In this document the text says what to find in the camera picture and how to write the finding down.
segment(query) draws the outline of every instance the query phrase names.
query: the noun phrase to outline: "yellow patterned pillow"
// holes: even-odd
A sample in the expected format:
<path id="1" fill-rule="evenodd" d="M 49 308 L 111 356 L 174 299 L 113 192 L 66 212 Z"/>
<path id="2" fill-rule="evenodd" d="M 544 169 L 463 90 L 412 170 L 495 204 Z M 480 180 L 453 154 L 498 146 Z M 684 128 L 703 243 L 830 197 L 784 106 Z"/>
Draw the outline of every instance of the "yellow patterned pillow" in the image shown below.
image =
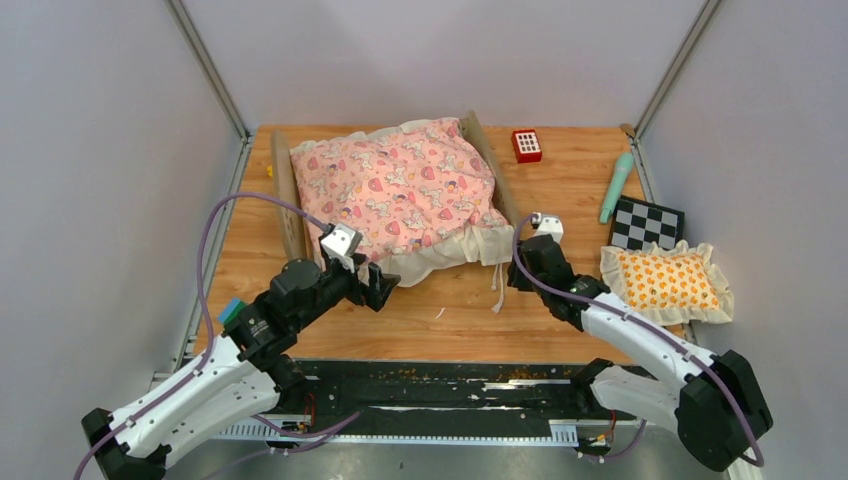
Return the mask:
<path id="1" fill-rule="evenodd" d="M 711 245 L 690 249 L 686 241 L 670 251 L 656 244 L 650 252 L 603 247 L 601 274 L 625 303 L 659 325 L 725 323 L 733 316 L 733 294 L 711 254 Z"/>

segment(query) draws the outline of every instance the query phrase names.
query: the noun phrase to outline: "green object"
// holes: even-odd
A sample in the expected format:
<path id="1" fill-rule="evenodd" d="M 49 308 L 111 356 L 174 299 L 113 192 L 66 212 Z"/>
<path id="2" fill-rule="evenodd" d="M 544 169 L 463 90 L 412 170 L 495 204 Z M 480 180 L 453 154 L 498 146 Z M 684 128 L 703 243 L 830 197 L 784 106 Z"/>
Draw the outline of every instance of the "green object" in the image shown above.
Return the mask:
<path id="1" fill-rule="evenodd" d="M 622 153 L 615 162 L 615 171 L 612 174 L 612 181 L 607 188 L 607 195 L 604 197 L 604 203 L 601 204 L 601 223 L 609 222 L 612 212 L 615 210 L 615 204 L 618 203 L 621 197 L 621 190 L 624 189 L 624 182 L 627 181 L 627 176 L 633 170 L 633 154 Z"/>
<path id="2" fill-rule="evenodd" d="M 238 312 L 241 311 L 242 308 L 246 307 L 247 304 L 239 300 L 238 298 L 234 298 L 230 300 L 230 303 L 227 304 L 226 308 L 218 315 L 218 321 L 221 322 L 221 325 L 226 325 L 227 322 L 236 318 Z"/>

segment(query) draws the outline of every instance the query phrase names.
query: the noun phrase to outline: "wooden bed frame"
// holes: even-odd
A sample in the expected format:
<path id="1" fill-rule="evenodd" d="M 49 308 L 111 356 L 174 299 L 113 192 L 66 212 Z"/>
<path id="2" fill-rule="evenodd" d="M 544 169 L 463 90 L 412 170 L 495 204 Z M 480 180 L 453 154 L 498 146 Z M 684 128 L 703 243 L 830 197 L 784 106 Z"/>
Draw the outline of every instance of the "wooden bed frame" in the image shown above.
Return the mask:
<path id="1" fill-rule="evenodd" d="M 474 110 L 469 111 L 468 116 L 460 119 L 459 124 L 462 138 L 474 146 L 495 176 L 495 191 L 492 195 L 492 203 L 510 224 L 518 225 L 521 220 L 518 205 L 515 203 L 506 177 L 498 164 L 498 157 L 492 151 L 489 139 L 483 131 L 483 126 L 477 119 L 477 114 L 474 113 Z M 275 130 L 271 134 L 271 174 L 273 176 L 274 195 L 300 207 L 300 195 L 289 151 L 290 147 L 285 135 L 283 135 L 283 132 Z M 306 220 L 287 208 L 280 207 L 278 211 L 286 257 L 312 258 L 312 243 L 309 241 Z"/>

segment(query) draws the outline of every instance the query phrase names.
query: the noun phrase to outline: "white drawstring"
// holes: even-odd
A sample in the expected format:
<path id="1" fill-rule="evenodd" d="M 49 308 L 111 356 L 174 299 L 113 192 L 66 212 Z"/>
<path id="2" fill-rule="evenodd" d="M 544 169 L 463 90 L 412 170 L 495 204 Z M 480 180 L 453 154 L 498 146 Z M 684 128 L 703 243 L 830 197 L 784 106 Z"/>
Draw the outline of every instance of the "white drawstring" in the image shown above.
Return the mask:
<path id="1" fill-rule="evenodd" d="M 492 311 L 495 312 L 495 313 L 500 313 L 501 308 L 503 307 L 503 302 L 504 302 L 503 264 L 502 263 L 495 265 L 495 274 L 492 275 L 492 291 L 493 292 L 498 289 L 498 282 L 500 282 L 501 295 L 500 295 L 500 298 L 498 299 L 498 303 L 496 303 L 492 307 Z"/>

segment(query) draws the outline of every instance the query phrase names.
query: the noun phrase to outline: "white wall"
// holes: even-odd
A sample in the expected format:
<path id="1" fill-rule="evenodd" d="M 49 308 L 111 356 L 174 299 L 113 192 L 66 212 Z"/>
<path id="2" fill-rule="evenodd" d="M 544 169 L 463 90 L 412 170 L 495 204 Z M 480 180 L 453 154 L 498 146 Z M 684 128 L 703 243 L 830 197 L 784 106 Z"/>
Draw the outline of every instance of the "white wall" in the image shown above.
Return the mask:
<path id="1" fill-rule="evenodd" d="M 846 25 L 840 0 L 725 2 L 644 142 L 735 292 L 734 323 L 697 333 L 754 365 L 768 480 L 848 471 Z"/>
<path id="2" fill-rule="evenodd" d="M 0 477 L 67 479 L 169 366 L 239 144 L 163 1 L 7 0 L 0 65 Z"/>
<path id="3" fill-rule="evenodd" d="M 188 0 L 245 121 L 636 123 L 702 0 Z"/>

